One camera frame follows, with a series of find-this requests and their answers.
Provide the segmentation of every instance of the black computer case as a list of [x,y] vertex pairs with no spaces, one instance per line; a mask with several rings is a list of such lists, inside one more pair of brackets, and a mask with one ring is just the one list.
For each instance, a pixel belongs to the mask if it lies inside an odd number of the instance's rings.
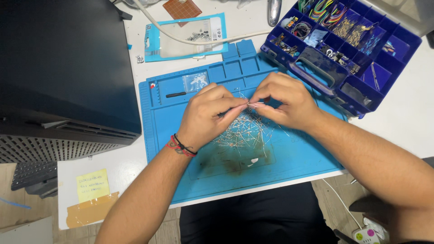
[[1,5],[0,163],[82,158],[137,139],[125,29],[110,1]]

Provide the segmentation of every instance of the blue silicone mat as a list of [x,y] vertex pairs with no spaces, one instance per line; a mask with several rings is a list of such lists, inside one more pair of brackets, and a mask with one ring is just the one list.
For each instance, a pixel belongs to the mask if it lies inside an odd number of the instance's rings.
[[[183,76],[207,72],[209,82],[225,86],[236,97],[242,94],[249,98],[268,73],[286,72],[284,68],[257,54],[251,40],[230,44],[228,48],[229,51],[222,54],[222,62],[151,77],[139,84],[148,162],[176,133],[188,100],[195,95],[194,92],[165,97],[184,91]],[[304,69],[316,76],[308,68]],[[346,120],[318,92],[308,85],[306,87],[320,108]],[[274,123],[268,125],[268,129],[274,130],[264,146],[235,149],[219,147],[211,142],[201,148],[182,176],[172,204],[343,169],[308,134],[280,128]],[[258,158],[258,162],[248,167],[253,158]]]

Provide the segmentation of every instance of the hand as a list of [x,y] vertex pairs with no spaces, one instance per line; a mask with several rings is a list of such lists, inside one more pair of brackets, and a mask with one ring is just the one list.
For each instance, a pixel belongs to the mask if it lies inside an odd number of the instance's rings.
[[[247,99],[235,98],[224,86],[211,83],[188,101],[177,137],[189,150],[196,152],[223,133],[247,108]],[[226,112],[224,117],[219,113]]]
[[[274,109],[263,103],[256,103],[259,99],[268,102],[270,97],[283,104]],[[270,73],[259,84],[250,103],[257,113],[277,124],[303,131],[322,115],[322,110],[313,101],[303,83],[280,72]]]

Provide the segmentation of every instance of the white cable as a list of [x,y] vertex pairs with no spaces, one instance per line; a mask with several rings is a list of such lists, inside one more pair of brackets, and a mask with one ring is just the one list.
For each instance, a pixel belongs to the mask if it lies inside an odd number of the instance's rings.
[[328,183],[328,182],[326,182],[326,180],[325,179],[322,179],[326,184],[328,184],[329,185],[329,187],[336,193],[336,196],[338,196],[338,198],[339,198],[339,200],[341,200],[341,203],[344,205],[344,207],[345,207],[345,209],[347,210],[347,212],[351,215],[351,217],[354,219],[354,221],[355,221],[355,223],[358,225],[358,227],[360,228],[360,229],[362,229],[362,227],[360,226],[360,224],[357,222],[357,220],[355,219],[355,217],[352,215],[352,213],[350,212],[350,210],[348,210],[348,208],[347,208],[347,206],[345,206],[345,203],[344,203],[344,201],[342,201],[342,198],[341,197],[339,197],[339,194],[333,189],[333,187]]
[[142,4],[140,4],[140,2],[138,0],[133,0],[134,3],[138,6],[138,8],[145,14],[145,16],[151,21],[151,23],[153,23],[155,25],[155,27],[157,27],[157,29],[159,29],[162,33],[164,33],[166,36],[181,42],[181,43],[185,43],[185,44],[191,44],[191,45],[210,45],[210,44],[216,44],[216,43],[224,43],[224,42],[230,42],[233,40],[238,40],[238,39],[243,39],[243,38],[247,38],[247,37],[251,37],[251,36],[257,36],[257,35],[262,35],[262,34],[268,34],[270,33],[270,30],[265,30],[265,31],[260,31],[260,32],[255,32],[255,33],[250,33],[250,34],[244,34],[244,35],[239,35],[239,36],[234,36],[231,38],[225,38],[222,40],[217,40],[217,41],[210,41],[210,42],[192,42],[192,41],[187,41],[187,40],[183,40],[181,38],[178,38],[168,32],[166,32],[165,30],[162,29],[162,27],[154,20],[154,18],[152,18],[152,16],[146,11],[145,7],[143,7]]

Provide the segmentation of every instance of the tape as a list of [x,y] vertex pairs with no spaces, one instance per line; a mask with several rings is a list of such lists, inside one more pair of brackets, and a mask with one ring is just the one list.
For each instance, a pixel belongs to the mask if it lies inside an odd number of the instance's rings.
[[119,192],[115,192],[67,207],[66,225],[76,228],[103,220],[118,198]]

